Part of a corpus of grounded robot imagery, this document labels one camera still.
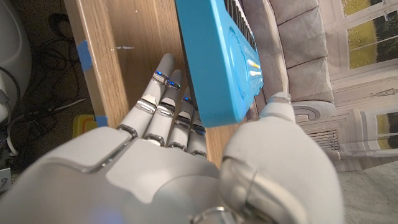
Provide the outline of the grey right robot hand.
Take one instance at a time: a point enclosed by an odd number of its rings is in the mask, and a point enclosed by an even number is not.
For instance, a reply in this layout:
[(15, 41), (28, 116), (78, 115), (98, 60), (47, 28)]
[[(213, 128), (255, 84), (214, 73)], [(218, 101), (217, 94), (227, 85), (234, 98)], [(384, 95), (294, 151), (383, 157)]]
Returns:
[(286, 92), (241, 125), (220, 166), (206, 157), (189, 100), (183, 117), (165, 54), (117, 128), (88, 131), (30, 165), (1, 197), (2, 223), (343, 223), (328, 154), (296, 123)]

